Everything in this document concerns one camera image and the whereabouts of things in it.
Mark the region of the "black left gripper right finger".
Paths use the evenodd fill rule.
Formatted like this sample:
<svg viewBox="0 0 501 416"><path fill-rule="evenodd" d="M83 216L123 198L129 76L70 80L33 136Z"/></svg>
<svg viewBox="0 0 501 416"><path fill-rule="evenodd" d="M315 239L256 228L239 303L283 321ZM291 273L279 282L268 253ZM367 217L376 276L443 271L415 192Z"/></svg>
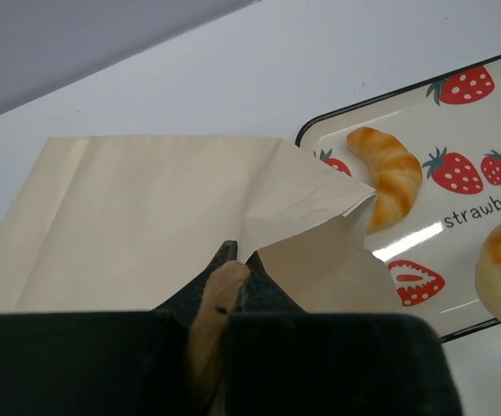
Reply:
<svg viewBox="0 0 501 416"><path fill-rule="evenodd" d="M230 415L460 415L439 337L403 314L309 314L258 255L227 331Z"/></svg>

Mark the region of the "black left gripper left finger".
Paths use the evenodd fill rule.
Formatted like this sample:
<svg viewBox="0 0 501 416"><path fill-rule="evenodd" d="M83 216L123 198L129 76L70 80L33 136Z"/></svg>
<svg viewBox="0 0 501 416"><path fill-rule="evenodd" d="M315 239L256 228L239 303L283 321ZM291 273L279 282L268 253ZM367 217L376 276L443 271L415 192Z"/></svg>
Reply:
<svg viewBox="0 0 501 416"><path fill-rule="evenodd" d="M237 244L149 311L0 315L0 415L203 414L224 372Z"/></svg>

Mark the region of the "beige paper bag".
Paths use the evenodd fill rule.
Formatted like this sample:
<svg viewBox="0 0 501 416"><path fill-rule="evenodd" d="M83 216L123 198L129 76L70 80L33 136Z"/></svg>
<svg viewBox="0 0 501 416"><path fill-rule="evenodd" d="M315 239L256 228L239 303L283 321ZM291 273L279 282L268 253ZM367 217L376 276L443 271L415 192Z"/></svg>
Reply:
<svg viewBox="0 0 501 416"><path fill-rule="evenodd" d="M397 312L374 190L273 138L48 140L0 226L0 315L149 311L223 243L304 312Z"/></svg>

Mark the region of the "fake croissant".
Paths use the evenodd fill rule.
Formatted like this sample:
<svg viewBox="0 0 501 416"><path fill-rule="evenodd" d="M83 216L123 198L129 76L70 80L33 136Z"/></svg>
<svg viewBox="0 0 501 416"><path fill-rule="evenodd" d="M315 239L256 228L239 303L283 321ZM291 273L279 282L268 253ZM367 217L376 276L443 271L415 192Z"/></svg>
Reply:
<svg viewBox="0 0 501 416"><path fill-rule="evenodd" d="M419 160L395 136L371 127L349 133L347 148L365 164L377 193L368 233L398 224L413 209L423 185Z"/></svg>

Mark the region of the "strawberry print tray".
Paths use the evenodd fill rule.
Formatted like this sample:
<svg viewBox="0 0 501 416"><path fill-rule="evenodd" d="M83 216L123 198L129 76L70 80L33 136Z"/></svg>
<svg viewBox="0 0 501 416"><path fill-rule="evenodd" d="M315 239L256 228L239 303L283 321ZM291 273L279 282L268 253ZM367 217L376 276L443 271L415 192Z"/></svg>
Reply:
<svg viewBox="0 0 501 416"><path fill-rule="evenodd" d="M423 172L409 215L366 240L404 310L443 341L495 326L474 273L482 243L501 223L501 55L318 115L296 144L364 181L366 167L346 146L359 127L394 135Z"/></svg>

